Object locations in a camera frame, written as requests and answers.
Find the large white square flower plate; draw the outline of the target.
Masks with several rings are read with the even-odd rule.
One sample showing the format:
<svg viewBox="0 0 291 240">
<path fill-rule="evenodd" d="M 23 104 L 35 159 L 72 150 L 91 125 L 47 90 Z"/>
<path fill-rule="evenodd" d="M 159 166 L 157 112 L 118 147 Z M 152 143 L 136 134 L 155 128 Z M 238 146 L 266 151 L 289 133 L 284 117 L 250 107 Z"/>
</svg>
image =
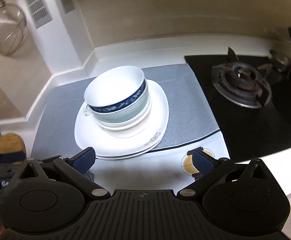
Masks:
<svg viewBox="0 0 291 240">
<path fill-rule="evenodd" d="M 83 103 L 75 122 L 75 141 L 82 150 L 92 147 L 99 158 L 121 158 L 142 154 L 155 147 L 163 138 L 169 119 L 169 105 L 163 88 L 148 80 L 150 110 L 137 125 L 122 131 L 101 127 L 87 103 Z"/>
</svg>

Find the cream bowls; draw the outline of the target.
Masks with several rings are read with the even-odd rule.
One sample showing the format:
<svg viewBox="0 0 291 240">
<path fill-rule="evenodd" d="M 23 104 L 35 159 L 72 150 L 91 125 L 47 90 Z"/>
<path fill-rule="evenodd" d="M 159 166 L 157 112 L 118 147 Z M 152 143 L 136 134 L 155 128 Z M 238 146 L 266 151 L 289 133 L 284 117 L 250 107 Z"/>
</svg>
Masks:
<svg viewBox="0 0 291 240">
<path fill-rule="evenodd" d="M 151 110 L 151 100 L 147 99 L 140 107 L 136 108 L 135 104 L 119 111 L 107 114 L 99 114 L 92 111 L 98 125 L 110 131 L 122 131 L 130 129 L 140 124 Z"/>
</svg>

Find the turquoise glazed ceramic bowl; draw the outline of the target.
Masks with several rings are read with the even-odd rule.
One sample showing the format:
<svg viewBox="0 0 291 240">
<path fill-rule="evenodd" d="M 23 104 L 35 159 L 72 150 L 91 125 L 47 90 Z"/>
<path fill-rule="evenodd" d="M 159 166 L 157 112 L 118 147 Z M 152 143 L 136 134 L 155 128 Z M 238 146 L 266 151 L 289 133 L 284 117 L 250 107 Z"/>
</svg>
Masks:
<svg viewBox="0 0 291 240">
<path fill-rule="evenodd" d="M 133 95 L 111 106 L 97 109 L 87 105 L 87 108 L 102 127 L 108 129 L 132 127 L 140 123 L 151 108 L 148 84 L 145 82 Z"/>
</svg>

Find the white bowl blue pattern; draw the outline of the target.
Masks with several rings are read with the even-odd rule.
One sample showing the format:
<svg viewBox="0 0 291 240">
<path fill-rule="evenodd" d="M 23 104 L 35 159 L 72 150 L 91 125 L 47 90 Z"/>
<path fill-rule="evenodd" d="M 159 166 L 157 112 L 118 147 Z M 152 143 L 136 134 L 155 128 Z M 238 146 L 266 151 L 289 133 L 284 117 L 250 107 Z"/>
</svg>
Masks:
<svg viewBox="0 0 291 240">
<path fill-rule="evenodd" d="M 146 90 L 143 70 L 120 66 L 97 76 L 86 87 L 84 100 L 96 113 L 113 113 L 130 106 Z"/>
</svg>

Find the white oval flower plate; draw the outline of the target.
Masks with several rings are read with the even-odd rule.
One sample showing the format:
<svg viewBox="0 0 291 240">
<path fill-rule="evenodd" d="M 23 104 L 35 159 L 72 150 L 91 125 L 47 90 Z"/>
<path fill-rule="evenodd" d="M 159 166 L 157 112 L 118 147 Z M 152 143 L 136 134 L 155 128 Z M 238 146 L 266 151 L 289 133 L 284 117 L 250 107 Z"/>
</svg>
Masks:
<svg viewBox="0 0 291 240">
<path fill-rule="evenodd" d="M 164 136 L 163 133 L 157 132 L 151 138 L 151 140 L 146 143 L 145 149 L 140 151 L 140 152 L 121 155 L 121 156 L 114 156 L 114 157 L 106 157 L 106 156 L 96 155 L 96 158 L 97 159 L 103 159 L 103 160 L 121 160 L 121 159 L 128 159 L 128 158 L 136 157 L 138 155 L 142 155 L 144 153 L 147 153 L 147 152 L 151 151 L 153 148 L 155 148 L 161 142 L 163 136 Z"/>
</svg>

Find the wooden cutting board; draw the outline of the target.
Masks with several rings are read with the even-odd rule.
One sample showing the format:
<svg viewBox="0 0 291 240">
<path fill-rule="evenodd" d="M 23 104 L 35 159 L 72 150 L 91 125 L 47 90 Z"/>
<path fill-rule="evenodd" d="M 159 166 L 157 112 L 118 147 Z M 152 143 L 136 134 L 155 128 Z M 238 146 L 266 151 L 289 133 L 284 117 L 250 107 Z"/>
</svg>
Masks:
<svg viewBox="0 0 291 240">
<path fill-rule="evenodd" d="M 26 147 L 21 136 L 6 133 L 0 136 L 0 163 L 17 163 L 26 159 Z"/>
</svg>

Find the grey countertop mat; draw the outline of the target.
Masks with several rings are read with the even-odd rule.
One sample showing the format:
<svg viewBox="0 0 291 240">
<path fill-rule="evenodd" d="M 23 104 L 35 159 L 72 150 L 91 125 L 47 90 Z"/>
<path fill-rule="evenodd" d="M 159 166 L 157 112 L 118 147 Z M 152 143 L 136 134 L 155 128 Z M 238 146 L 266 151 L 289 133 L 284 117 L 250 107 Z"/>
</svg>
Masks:
<svg viewBox="0 0 291 240">
<path fill-rule="evenodd" d="M 145 77 L 157 82 L 169 103 L 167 130 L 154 152 L 195 144 L 220 131 L 206 97 L 188 64 L 145 68 Z M 75 119 L 91 78 L 55 87 L 49 95 L 35 137 L 32 157 L 69 157 L 79 152 Z"/>
</svg>

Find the black gas stove top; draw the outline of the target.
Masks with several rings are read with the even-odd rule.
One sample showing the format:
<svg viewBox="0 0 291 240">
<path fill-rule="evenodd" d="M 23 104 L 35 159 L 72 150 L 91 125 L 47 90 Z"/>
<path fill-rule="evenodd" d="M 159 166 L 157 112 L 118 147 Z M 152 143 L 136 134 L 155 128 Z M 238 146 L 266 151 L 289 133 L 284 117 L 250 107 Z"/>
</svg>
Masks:
<svg viewBox="0 0 291 240">
<path fill-rule="evenodd" d="M 264 107 L 241 107 L 213 86 L 212 67 L 226 63 L 226 55 L 185 57 L 196 75 L 235 162 L 260 158 L 291 148 L 291 79 L 273 79 L 273 99 Z"/>
</svg>

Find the gas burner with grate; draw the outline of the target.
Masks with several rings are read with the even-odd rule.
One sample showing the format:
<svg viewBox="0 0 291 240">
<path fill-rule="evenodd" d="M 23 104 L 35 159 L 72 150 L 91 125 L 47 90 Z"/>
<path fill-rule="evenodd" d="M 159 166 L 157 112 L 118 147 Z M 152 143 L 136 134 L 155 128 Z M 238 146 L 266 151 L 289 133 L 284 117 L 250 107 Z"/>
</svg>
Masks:
<svg viewBox="0 0 291 240">
<path fill-rule="evenodd" d="M 263 108 L 272 97 L 270 84 L 266 80 L 271 70 L 271 63 L 254 67 L 239 61 L 234 50 L 228 48 L 227 62 L 212 67 L 212 83 L 224 98 L 236 105 Z"/>
</svg>

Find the metal pot on stove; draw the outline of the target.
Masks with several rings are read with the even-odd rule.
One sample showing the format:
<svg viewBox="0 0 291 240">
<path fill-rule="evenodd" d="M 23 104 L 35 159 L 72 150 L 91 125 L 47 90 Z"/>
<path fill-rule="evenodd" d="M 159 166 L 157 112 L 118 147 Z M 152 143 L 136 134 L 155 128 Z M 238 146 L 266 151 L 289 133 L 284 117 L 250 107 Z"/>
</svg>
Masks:
<svg viewBox="0 0 291 240">
<path fill-rule="evenodd" d="M 270 55 L 271 62 L 278 72 L 283 73 L 291 66 L 291 59 L 280 50 L 271 49 Z"/>
</svg>

